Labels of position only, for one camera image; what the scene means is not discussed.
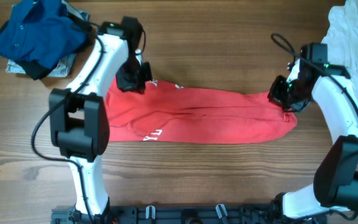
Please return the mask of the red printed t-shirt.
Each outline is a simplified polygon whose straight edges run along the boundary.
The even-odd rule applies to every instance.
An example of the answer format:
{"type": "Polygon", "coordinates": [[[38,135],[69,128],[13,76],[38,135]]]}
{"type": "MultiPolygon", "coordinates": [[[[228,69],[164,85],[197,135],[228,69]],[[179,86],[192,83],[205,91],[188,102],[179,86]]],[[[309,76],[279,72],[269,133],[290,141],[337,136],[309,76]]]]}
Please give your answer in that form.
{"type": "Polygon", "coordinates": [[[121,92],[113,83],[104,104],[111,142],[252,144],[282,138],[297,125],[266,92],[243,95],[163,80],[147,82],[143,94],[121,92]]]}

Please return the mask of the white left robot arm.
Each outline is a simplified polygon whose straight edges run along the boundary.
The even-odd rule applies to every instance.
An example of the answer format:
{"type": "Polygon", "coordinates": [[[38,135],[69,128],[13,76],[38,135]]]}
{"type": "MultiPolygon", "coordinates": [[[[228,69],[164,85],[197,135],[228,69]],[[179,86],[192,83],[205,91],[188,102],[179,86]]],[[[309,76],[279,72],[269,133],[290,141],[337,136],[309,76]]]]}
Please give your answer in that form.
{"type": "Polygon", "coordinates": [[[75,181],[75,212],[86,221],[108,212],[101,158],[109,140],[104,99],[113,82],[123,92],[143,93],[152,79],[142,61],[139,42],[144,28],[133,17],[120,23],[104,22],[96,31],[92,52],[77,77],[49,96],[50,133],[54,146],[68,161],[75,181]]]}

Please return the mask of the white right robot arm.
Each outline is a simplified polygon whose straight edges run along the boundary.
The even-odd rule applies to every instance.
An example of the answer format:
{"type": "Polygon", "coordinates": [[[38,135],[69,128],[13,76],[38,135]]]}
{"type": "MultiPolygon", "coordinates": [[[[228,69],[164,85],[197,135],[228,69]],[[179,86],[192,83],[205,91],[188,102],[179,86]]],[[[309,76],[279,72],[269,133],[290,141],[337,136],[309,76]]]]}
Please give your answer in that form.
{"type": "Polygon", "coordinates": [[[283,218],[306,220],[336,213],[358,216],[358,102],[346,69],[295,62],[288,77],[278,76],[268,94],[286,112],[300,112],[311,102],[321,109],[333,145],[317,168],[312,184],[283,193],[275,204],[283,218]]]}

